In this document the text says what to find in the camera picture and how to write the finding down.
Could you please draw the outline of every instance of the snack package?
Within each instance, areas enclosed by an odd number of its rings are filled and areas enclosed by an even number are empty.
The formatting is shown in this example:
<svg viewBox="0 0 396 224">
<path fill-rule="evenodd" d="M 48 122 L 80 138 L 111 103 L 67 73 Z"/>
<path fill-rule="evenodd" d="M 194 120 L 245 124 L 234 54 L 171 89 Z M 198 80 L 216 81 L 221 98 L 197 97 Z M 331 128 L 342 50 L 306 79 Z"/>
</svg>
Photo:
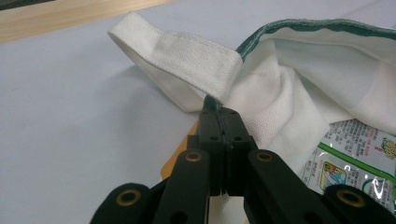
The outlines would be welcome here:
<svg viewBox="0 0 396 224">
<path fill-rule="evenodd" d="M 330 185 L 361 189 L 395 213 L 396 137 L 351 119 L 331 124 L 299 177 L 323 194 Z"/>
</svg>

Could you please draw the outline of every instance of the yellow object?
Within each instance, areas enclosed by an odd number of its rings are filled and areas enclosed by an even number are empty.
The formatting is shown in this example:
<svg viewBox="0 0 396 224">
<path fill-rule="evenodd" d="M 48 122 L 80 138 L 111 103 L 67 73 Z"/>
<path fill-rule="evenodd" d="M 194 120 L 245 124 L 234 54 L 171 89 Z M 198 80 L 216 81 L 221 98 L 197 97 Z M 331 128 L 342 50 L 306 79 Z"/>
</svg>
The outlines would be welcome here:
<svg viewBox="0 0 396 224">
<path fill-rule="evenodd" d="M 195 131 L 196 131 L 197 127 L 198 127 L 198 121 L 196 121 L 194 123 L 194 125 L 190 129 L 188 135 L 195 134 Z M 173 168 L 175 166 L 175 162 L 176 162 L 178 154 L 180 154 L 180 152 L 182 152 L 182 151 L 187 149 L 187 136 L 188 135 L 186 135 L 184 137 L 183 141 L 181 141 L 180 145 L 178 146 L 178 148 L 176 149 L 176 151 L 174 152 L 172 157 L 166 162 L 166 164 L 161 169 L 161 177 L 163 179 L 166 179 L 167 177 L 169 177 L 172 174 L 172 170 L 173 170 Z"/>
</svg>

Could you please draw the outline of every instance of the folded cloth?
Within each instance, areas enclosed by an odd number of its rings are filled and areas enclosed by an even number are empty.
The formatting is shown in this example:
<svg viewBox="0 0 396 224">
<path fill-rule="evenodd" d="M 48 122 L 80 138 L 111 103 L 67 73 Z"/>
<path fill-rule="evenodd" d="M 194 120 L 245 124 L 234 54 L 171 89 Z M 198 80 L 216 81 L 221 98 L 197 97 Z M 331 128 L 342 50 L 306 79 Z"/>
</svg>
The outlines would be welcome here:
<svg viewBox="0 0 396 224">
<path fill-rule="evenodd" d="M 110 37 L 176 105 L 205 92 L 238 111 L 260 148 L 298 173 L 329 130 L 359 119 L 396 134 L 396 32 L 355 21 L 276 21 L 237 51 L 161 31 L 136 13 Z"/>
</svg>

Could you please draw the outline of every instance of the white fabric strap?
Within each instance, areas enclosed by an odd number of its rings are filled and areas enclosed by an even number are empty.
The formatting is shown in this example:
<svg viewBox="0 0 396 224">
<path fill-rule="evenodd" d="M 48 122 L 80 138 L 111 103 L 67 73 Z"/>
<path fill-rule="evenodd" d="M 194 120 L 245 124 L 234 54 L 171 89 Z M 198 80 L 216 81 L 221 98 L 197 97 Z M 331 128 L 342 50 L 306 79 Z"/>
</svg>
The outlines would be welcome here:
<svg viewBox="0 0 396 224">
<path fill-rule="evenodd" d="M 186 112 L 199 111 L 203 105 L 190 85 L 223 101 L 242 64 L 233 50 L 196 35 L 160 31 L 136 13 L 125 17 L 109 35 Z"/>
</svg>

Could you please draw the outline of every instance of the brass screw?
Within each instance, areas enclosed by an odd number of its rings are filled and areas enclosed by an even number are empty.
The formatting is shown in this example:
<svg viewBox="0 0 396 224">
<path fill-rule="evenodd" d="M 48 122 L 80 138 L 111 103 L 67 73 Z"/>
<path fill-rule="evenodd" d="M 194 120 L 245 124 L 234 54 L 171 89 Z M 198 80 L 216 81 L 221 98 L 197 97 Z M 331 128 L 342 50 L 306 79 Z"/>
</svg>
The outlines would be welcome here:
<svg viewBox="0 0 396 224">
<path fill-rule="evenodd" d="M 259 152 L 256 155 L 256 159 L 263 162 L 270 162 L 274 159 L 274 157 L 267 152 Z"/>
<path fill-rule="evenodd" d="M 117 196 L 116 202 L 119 206 L 131 206 L 140 200 L 141 193 L 137 189 L 127 189 Z"/>
<path fill-rule="evenodd" d="M 200 161 L 202 159 L 202 154 L 199 152 L 191 152 L 186 155 L 187 161 Z"/>
<path fill-rule="evenodd" d="M 341 202 L 350 206 L 361 208 L 366 205 L 366 201 L 359 194 L 349 189 L 339 189 L 335 194 Z"/>
</svg>

